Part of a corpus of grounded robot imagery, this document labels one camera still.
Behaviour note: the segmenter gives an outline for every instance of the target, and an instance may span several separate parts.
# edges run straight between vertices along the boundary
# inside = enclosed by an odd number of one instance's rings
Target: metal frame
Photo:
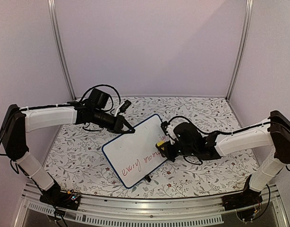
[[[61,42],[60,31],[59,31],[59,26],[58,26],[58,21],[57,21],[56,7],[55,7],[55,0],[48,0],[48,4],[49,4],[50,16],[51,16],[51,26],[52,26],[52,30],[54,33],[54,38],[55,38],[55,42],[56,42],[56,47],[57,47],[57,51],[58,51],[58,55],[59,55],[60,64],[61,64],[62,71],[63,71],[63,76],[65,79],[66,85],[68,87],[68,92],[69,92],[70,98],[72,100],[75,100],[76,95],[74,92],[73,84],[72,84],[71,79],[70,79],[70,75],[69,75],[69,71],[68,71],[68,67],[66,64],[64,51],[63,51],[63,46],[62,46],[62,42]]]
[[[233,74],[232,74],[231,81],[229,84],[229,89],[228,89],[228,92],[226,95],[226,99],[229,102],[230,102],[232,94],[233,94],[234,86],[235,86],[235,83],[236,83],[236,80],[238,77],[239,68],[240,68],[242,58],[244,55],[244,50],[246,47],[247,36],[248,36],[248,32],[249,32],[251,15],[252,15],[252,7],[253,7],[253,0],[247,0],[242,36],[241,36],[240,43],[239,43],[239,51],[238,51],[238,55],[237,55],[237,58],[236,58],[236,61],[234,64]]]
[[[288,227],[289,223],[284,211],[283,203],[275,184],[270,185],[271,204],[274,207],[280,227]],[[210,226],[209,220],[222,223],[222,215],[235,212],[225,211],[222,206],[223,195],[212,195],[180,199],[127,199],[82,195],[78,211],[65,210],[65,219],[96,226],[131,226],[148,223],[148,227],[165,226]],[[262,191],[263,203],[269,198],[268,190]],[[39,202],[40,192],[30,181],[22,194],[23,202],[18,214],[15,227],[22,227],[27,209],[35,210],[53,216],[53,207]]]

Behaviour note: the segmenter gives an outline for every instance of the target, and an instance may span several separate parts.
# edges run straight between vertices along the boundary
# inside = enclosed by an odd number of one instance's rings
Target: floral tablecloth
[[[237,129],[238,122],[223,98],[129,97],[124,113],[135,125],[153,114],[163,120],[175,115],[189,118],[204,131]],[[101,147],[116,135],[87,132],[81,125],[64,125],[50,151],[45,169],[63,189],[85,194],[127,198],[178,198],[238,191],[248,175],[258,168],[252,150],[240,151],[201,166],[182,158],[165,162],[150,174],[152,181],[126,189],[107,162]]]

